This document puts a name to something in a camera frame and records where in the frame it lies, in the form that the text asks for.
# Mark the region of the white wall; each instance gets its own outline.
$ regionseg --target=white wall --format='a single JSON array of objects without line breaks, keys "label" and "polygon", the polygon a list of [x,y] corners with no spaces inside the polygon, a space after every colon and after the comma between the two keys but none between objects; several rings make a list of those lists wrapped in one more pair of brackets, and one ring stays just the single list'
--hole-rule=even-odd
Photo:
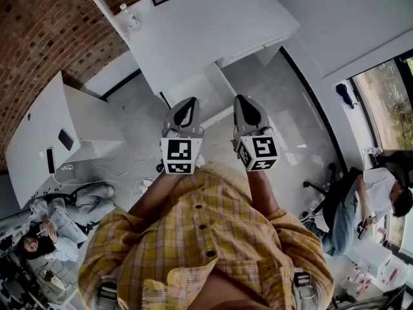
[{"label": "white wall", "polygon": [[131,73],[139,69],[130,50],[115,58],[89,79],[82,91],[100,98]]},{"label": "white wall", "polygon": [[301,28],[285,45],[332,125],[348,166],[363,167],[334,85],[413,48],[413,0],[278,0]]}]

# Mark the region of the black office chair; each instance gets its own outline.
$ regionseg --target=black office chair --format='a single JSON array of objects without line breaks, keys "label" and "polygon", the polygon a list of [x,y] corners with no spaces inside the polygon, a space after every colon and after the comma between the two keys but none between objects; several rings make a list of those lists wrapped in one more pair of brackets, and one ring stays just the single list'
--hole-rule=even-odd
[{"label": "black office chair", "polygon": [[[356,179],[357,176],[363,173],[354,167],[350,169],[344,176],[337,181],[336,179],[336,165],[331,163],[328,165],[331,170],[330,177],[330,187],[326,191],[321,187],[310,183],[309,181],[304,181],[304,187],[312,187],[321,194],[325,195],[325,199],[311,212],[312,214],[317,214],[321,209],[323,210],[323,216],[325,223],[329,229],[332,229],[334,223],[334,215],[337,210],[337,206],[340,202],[343,202],[347,196],[354,195],[356,191]],[[310,213],[308,211],[303,212],[303,217],[307,217]]]}]

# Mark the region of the jeans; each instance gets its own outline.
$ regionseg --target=jeans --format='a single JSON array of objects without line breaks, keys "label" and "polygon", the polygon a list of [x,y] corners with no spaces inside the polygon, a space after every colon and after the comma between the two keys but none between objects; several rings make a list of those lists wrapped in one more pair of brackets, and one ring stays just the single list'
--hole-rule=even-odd
[{"label": "jeans", "polygon": [[329,232],[319,229],[312,221],[304,223],[304,226],[321,240],[324,253],[340,256],[348,252],[353,244],[357,206],[358,201],[354,195],[347,196],[340,202],[334,215],[333,228]]}]

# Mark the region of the smartphone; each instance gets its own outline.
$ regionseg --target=smartphone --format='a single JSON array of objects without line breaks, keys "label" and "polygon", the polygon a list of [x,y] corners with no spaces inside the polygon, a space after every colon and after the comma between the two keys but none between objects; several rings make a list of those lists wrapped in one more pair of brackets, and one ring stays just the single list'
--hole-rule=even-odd
[{"label": "smartphone", "polygon": [[47,165],[49,168],[49,173],[54,174],[56,170],[54,168],[54,155],[53,155],[52,147],[46,149],[46,156],[47,156]]},{"label": "smartphone", "polygon": [[66,147],[67,150],[72,149],[73,146],[73,139],[68,135],[68,133],[61,129],[59,133],[59,140]]}]

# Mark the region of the plaid shirt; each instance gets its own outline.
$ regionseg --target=plaid shirt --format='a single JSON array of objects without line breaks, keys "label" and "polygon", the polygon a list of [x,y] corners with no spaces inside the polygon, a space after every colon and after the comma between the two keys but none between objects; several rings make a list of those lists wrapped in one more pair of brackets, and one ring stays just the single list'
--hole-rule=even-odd
[{"label": "plaid shirt", "polygon": [[292,309],[294,267],[310,273],[319,308],[327,308],[333,279],[320,241],[283,209],[268,217],[256,211],[238,172],[214,164],[197,169],[176,185],[159,217],[145,230],[122,209],[102,220],[79,272],[87,307],[96,306],[102,275],[120,266],[123,309],[186,309],[213,268],[270,308]]}]

